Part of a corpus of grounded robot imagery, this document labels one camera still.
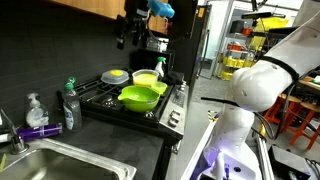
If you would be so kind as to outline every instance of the soap dispenser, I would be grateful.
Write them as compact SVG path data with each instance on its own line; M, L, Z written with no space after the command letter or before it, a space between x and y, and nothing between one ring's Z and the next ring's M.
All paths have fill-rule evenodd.
M30 127L39 127L49 124L48 110L36 99L37 96L37 93L31 93L28 95L28 98L31 99L31 102L26 119Z

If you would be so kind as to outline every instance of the wooden cabinet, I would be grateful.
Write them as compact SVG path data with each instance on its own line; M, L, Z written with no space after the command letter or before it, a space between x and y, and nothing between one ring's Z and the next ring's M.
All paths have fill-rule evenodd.
M61 4L93 12L102 16L116 19L117 15L126 15L124 10L125 0L52 0ZM167 34L165 20L160 17L151 17L149 27L153 31Z
M126 15L125 0L53 0L55 2L93 12L102 16L116 19L117 15Z

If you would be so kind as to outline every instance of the sink basin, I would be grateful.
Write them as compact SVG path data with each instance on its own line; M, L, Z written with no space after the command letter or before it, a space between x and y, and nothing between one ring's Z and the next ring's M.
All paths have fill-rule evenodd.
M21 180L131 180L136 168L50 139L28 143L19 155L9 154L0 179Z

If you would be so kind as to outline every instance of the cable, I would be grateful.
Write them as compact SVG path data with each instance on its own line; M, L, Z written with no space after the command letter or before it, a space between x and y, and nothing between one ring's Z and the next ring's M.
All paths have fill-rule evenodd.
M160 41L160 42L164 42L164 41L161 41L159 38L157 38L155 35L153 35L152 31L150 30L150 27L149 27L149 21L151 19L151 16L150 16L150 12L148 12L148 18L147 18L147 29L148 29L148 32L149 32L149 35L154 38L155 40L157 41Z
M320 179L320 170L317 166L320 166L320 163L315 160L310 160L305 158L307 164L311 167L311 169L316 173L318 179Z
M257 133L265 142L267 142L267 138L264 137L258 130L254 129L253 127L251 127L251 130Z
M307 73L305 73L304 75L302 75L299 80L304 79L305 77L307 77L310 73L312 73L315 69L317 69L319 66L315 67L314 69L308 71Z
M254 113L257 118L260 120L261 124L266 128L266 133L269 139L274 139L275 135L270 123L259 113Z
M279 126L278 126L278 129L277 129L277 132L276 132L276 135L275 135L275 139L276 140L280 134L280 131L286 121L286 114L287 114L287 109L289 107L289 97L290 97L290 94L293 90L293 88L295 87L295 83L292 83L288 88L288 93L287 93L287 97L286 97L286 100L285 100L285 103L283 104L283 108L282 108L282 115L281 115L281 119L280 119L280 123L279 123Z
M260 21L261 21L261 24L262 24L262 27L263 27L263 32L264 32L264 35L266 36L266 40L267 40L267 48L268 48L268 51L270 50L270 43L269 43L269 38L268 38L268 35L267 35L267 32L266 32L266 28L264 26L264 23L263 23L263 20L260 18Z
M207 98L207 97L201 97L201 100L220 102L220 103L225 103L225 104L230 104L233 106L240 107L237 103L235 103L233 101L229 101L229 100L223 100L223 99L217 99L217 98Z
M306 122L308 123L308 125L311 126L311 129L312 129L313 131L315 131L315 133L317 133L317 134L320 136L320 132L317 130L316 127L313 126L313 124L311 124L310 121L305 120L304 117L301 117L299 114L296 114L295 112L293 112L293 111L291 111L291 110L289 110L289 111L290 111L290 113L294 114L296 117L298 117L299 119L301 119L302 121L306 121Z

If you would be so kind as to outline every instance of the oven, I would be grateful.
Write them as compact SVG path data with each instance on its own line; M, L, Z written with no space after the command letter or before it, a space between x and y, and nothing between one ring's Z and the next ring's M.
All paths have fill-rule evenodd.
M121 85L110 85L93 79L75 87L83 116L135 129L164 139L154 179L164 179L171 153L178 153L184 136L189 88L168 86L159 103L145 113L132 112L118 100L121 90L132 85L132 79Z

